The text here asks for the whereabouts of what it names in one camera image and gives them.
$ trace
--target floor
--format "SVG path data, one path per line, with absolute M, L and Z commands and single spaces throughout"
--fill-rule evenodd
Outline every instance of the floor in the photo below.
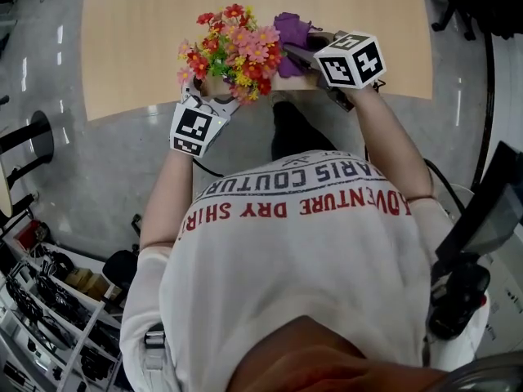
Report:
M 445 8 L 426 0 L 429 22 Z M 142 213 L 168 151 L 166 130 L 174 104 L 149 106 L 110 119 L 87 123 L 80 71 L 82 0 L 20 0 L 19 19 L 0 60 L 2 135 L 25 125 L 40 109 L 51 120 L 56 144 L 51 164 L 27 175 L 15 197 L 37 190 L 35 215 L 54 238 L 94 256 L 108 257 L 137 242 L 130 221 Z M 466 42 L 455 18 L 446 31 L 431 31 L 434 98 L 385 96 L 422 154 L 450 181 L 470 186 L 485 120 L 486 64 L 480 38 Z M 354 114 L 347 114 L 320 91 L 297 92 L 297 105 L 341 150 L 363 155 Z M 227 174 L 270 161 L 273 125 L 267 100 L 242 108 L 204 159 Z M 7 171 L 33 154 L 21 146 L 2 156 Z M 212 182 L 194 170 L 195 193 Z

